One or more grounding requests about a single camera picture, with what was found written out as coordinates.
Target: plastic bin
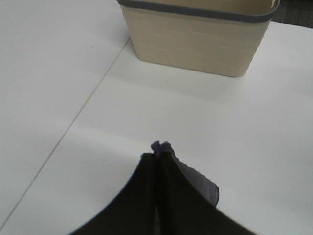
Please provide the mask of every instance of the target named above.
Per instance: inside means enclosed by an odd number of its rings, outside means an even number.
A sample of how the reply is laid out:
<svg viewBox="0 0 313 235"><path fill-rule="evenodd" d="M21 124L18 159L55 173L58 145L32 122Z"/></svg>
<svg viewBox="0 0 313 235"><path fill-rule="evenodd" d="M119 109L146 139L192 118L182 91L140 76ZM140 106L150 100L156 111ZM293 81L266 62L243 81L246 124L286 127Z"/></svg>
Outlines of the plastic bin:
<svg viewBox="0 0 313 235"><path fill-rule="evenodd" d="M279 0L117 0L139 59L241 76Z"/></svg>

